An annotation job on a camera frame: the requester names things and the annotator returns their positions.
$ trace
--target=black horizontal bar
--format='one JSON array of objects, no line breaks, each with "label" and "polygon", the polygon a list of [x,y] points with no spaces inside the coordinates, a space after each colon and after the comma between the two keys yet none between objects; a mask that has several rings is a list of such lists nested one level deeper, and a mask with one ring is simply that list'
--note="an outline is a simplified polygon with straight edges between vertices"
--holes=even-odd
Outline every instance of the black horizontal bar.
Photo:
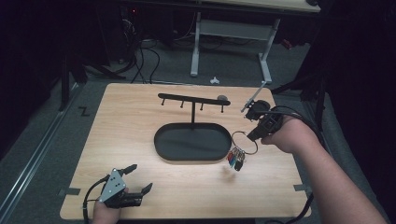
[{"label": "black horizontal bar", "polygon": [[200,97],[193,97],[193,96],[184,96],[184,95],[174,95],[174,94],[167,94],[167,93],[158,93],[158,97],[164,100],[177,100],[177,101],[186,101],[186,102],[193,102],[198,104],[206,104],[206,105],[230,105],[230,101],[226,100],[213,100],[213,99],[206,99]]}]

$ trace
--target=dark background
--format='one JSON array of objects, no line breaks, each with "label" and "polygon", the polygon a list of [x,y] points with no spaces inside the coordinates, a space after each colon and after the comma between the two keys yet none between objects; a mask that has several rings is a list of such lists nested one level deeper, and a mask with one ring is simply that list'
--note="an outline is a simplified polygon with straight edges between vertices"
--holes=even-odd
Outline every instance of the dark background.
[{"label": "dark background", "polygon": [[[78,1],[0,4],[3,158],[30,116],[50,97],[66,54],[78,53],[106,65],[124,52],[111,41],[120,38],[114,35],[114,29],[120,29],[114,8],[112,12],[111,7],[109,11],[97,10]],[[345,138],[390,220],[395,221],[392,204],[396,186],[391,181],[396,174],[392,165],[396,159],[395,1],[336,0],[321,1],[320,5],[321,14],[348,20],[317,23],[285,18],[276,42],[287,39],[292,45],[312,44],[297,78],[324,77],[317,80],[327,84]],[[145,32],[171,46],[173,30],[183,34],[189,26],[184,21],[191,20],[183,18],[190,18],[192,12],[141,8],[139,13]]]}]

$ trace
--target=metal ring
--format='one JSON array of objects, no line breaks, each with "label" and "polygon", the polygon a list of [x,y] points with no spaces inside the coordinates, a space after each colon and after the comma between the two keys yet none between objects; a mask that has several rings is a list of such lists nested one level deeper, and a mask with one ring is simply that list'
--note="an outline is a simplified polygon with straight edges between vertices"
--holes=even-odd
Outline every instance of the metal ring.
[{"label": "metal ring", "polygon": [[[235,133],[242,133],[242,134],[244,134],[244,135],[246,135],[246,136],[248,136],[248,134],[245,133],[245,132],[242,132],[242,131],[236,131],[236,132],[234,132],[234,133],[231,135],[231,141],[233,141],[233,144],[234,144],[236,147],[239,147],[239,146],[235,143],[235,141],[233,140],[233,135],[234,135]],[[248,155],[254,155],[254,154],[257,153],[257,151],[259,151],[259,146],[257,146],[256,141],[253,141],[253,142],[254,142],[254,144],[256,145],[256,151],[254,151],[254,152],[246,152],[246,151],[244,150],[244,152],[245,152],[246,154],[248,154]]]}]

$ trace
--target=human hand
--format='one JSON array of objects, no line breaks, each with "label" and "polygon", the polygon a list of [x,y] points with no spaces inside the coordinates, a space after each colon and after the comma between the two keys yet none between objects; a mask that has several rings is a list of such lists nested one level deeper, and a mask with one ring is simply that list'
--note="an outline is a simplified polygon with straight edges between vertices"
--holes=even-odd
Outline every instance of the human hand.
[{"label": "human hand", "polygon": [[276,145],[280,150],[293,154],[320,146],[315,133],[301,120],[290,116],[284,116],[280,130],[262,138],[262,144]]},{"label": "human hand", "polygon": [[108,208],[104,203],[96,201],[93,208],[92,224],[115,224],[119,221],[120,214],[120,208]]}]

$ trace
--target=desk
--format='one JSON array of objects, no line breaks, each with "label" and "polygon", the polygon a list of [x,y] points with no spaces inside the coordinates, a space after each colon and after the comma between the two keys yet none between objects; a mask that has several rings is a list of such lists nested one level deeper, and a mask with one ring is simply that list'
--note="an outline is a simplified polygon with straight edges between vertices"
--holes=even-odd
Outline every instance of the desk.
[{"label": "desk", "polygon": [[[166,161],[156,152],[154,134],[164,124],[190,122],[190,103],[165,101],[158,93],[216,99],[225,95],[231,105],[221,113],[219,105],[197,109],[195,122],[222,125],[230,133],[250,132],[257,122],[244,119],[240,112],[257,88],[110,84],[107,86],[70,188],[79,195],[67,195],[61,210],[64,219],[82,219],[81,205],[88,188],[113,168],[137,164],[125,175],[130,192],[149,183],[152,190],[140,207],[124,208],[123,219],[133,218],[222,218],[295,217],[304,207],[306,195],[295,191],[301,185],[296,164],[290,154],[274,146],[259,144],[255,155],[247,155],[240,172],[220,161]],[[256,99],[275,105],[271,92],[263,89]],[[255,146],[244,135],[235,138],[245,151]],[[100,195],[101,187],[90,198]],[[89,203],[92,216],[93,203]]]},{"label": "desk", "polygon": [[[309,6],[305,0],[201,0],[202,3],[217,3],[217,4],[228,4],[238,5],[243,7],[269,7],[271,9],[280,10],[293,10],[301,12],[316,12],[320,11],[319,7]],[[195,43],[194,50],[192,52],[191,60],[191,76],[198,76],[199,68],[199,46],[200,46],[200,35],[218,35],[228,36],[236,38],[254,39],[265,41],[265,46],[262,53],[259,54],[259,62],[262,68],[262,77],[267,84],[272,83],[271,74],[268,68],[267,57],[270,48],[273,44],[276,36],[276,31],[280,19],[277,18],[272,25],[262,24],[247,24],[240,22],[227,22],[227,21],[212,21],[212,20],[201,20],[201,13],[198,12],[196,24],[195,24]]]}]

